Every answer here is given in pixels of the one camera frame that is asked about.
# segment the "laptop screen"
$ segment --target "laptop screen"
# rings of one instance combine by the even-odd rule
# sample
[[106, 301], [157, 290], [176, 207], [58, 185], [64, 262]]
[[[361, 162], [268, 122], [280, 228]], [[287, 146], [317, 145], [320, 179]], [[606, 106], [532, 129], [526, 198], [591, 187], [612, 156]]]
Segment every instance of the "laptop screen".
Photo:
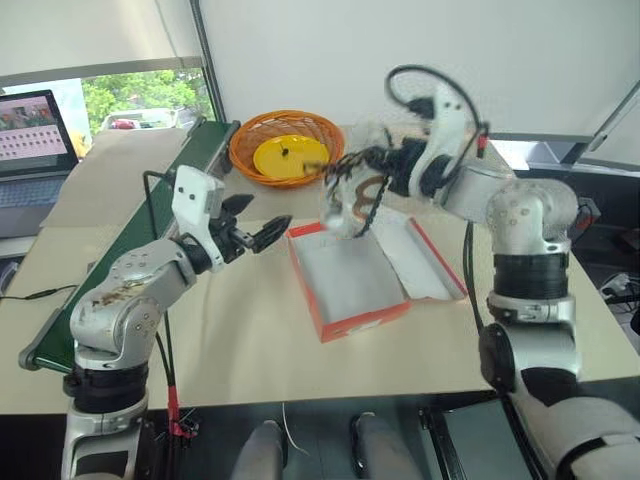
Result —
[[51, 90], [0, 97], [0, 178], [62, 174], [77, 163]]

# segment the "woven basket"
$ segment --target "woven basket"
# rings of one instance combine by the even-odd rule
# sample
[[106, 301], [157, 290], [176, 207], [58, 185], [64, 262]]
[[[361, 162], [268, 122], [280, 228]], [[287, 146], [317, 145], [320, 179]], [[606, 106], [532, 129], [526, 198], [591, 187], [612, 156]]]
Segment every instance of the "woven basket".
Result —
[[253, 165], [253, 154], [267, 140], [281, 135], [303, 135], [323, 143], [329, 151], [329, 162], [342, 156], [344, 137], [338, 127], [326, 118], [297, 110], [279, 110], [252, 118], [231, 139], [231, 162], [244, 175], [263, 185], [291, 188], [306, 185], [322, 173], [305, 177], [274, 179], [262, 175]]

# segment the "open box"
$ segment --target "open box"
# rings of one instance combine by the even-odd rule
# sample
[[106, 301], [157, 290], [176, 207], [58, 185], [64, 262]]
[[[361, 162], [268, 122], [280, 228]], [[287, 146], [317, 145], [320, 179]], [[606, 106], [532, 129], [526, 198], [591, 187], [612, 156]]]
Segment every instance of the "open box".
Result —
[[415, 219], [381, 207], [370, 234], [337, 239], [320, 223], [290, 228], [289, 253], [322, 343], [390, 322], [412, 300], [467, 291]]

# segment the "white wall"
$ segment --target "white wall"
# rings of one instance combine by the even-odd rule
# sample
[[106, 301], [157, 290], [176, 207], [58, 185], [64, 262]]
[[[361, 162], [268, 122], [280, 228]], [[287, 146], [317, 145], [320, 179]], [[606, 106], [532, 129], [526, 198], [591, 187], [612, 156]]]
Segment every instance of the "white wall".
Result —
[[0, 33], [0, 76], [200, 55], [189, 0], [1, 0]]
[[201, 0], [230, 119], [386, 111], [394, 66], [442, 69], [494, 131], [593, 135], [640, 78], [638, 0]]

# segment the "power strip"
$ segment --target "power strip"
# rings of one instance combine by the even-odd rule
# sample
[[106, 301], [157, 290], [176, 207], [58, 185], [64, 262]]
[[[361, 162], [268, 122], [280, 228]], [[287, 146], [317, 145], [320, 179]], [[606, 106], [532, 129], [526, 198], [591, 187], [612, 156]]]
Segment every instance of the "power strip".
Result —
[[627, 285], [631, 280], [626, 273], [619, 273], [600, 287], [600, 295], [605, 300], [614, 296], [627, 295]]

